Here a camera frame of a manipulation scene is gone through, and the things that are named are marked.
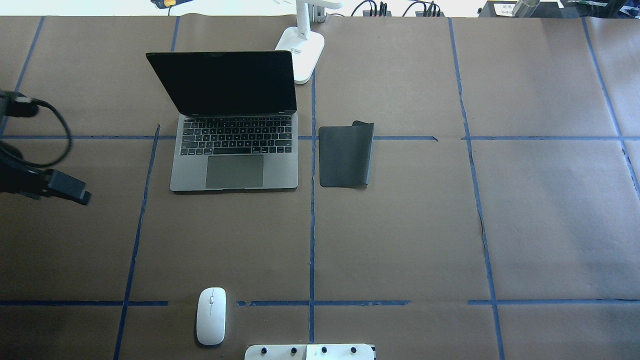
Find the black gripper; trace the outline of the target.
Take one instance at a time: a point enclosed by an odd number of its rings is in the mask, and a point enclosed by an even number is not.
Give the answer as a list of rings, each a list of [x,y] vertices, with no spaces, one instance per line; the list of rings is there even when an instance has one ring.
[[[86,190],[85,182],[52,169],[62,162],[73,148],[73,135],[68,123],[50,103],[25,96],[17,91],[1,91],[2,117],[34,117],[39,107],[49,109],[61,123],[67,146],[57,159],[44,164],[26,161],[16,146],[0,142],[0,190],[2,193],[21,194],[28,198],[60,198],[87,206],[92,194]]]

